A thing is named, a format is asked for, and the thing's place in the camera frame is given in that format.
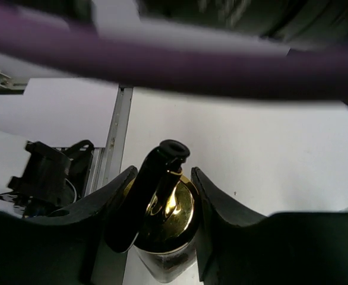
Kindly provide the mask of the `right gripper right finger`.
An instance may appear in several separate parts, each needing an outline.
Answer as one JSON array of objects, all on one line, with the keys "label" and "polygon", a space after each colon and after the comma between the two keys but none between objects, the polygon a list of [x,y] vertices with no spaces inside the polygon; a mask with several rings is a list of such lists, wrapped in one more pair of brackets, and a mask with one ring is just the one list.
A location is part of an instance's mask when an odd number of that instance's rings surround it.
[{"label": "right gripper right finger", "polygon": [[204,284],[348,284],[348,213],[264,216],[215,186],[195,167],[196,235]]}]

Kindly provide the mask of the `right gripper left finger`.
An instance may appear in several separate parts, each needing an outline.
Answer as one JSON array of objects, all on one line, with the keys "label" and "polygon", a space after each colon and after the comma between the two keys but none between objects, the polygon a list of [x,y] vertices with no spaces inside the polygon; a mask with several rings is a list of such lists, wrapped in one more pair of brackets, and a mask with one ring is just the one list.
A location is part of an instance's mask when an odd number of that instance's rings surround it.
[{"label": "right gripper left finger", "polygon": [[0,211],[0,284],[122,284],[127,255],[113,252],[103,231],[136,175],[130,166],[50,217],[20,219]]}]

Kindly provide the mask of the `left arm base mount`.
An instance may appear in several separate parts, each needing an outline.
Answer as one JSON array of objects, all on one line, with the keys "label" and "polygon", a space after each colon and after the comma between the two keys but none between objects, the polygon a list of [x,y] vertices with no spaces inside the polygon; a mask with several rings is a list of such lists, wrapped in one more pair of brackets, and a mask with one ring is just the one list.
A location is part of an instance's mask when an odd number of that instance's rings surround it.
[{"label": "left arm base mount", "polygon": [[0,208],[22,219],[48,216],[79,201],[86,188],[94,145],[82,140],[58,149],[28,142],[31,156],[19,177],[0,189]]}]

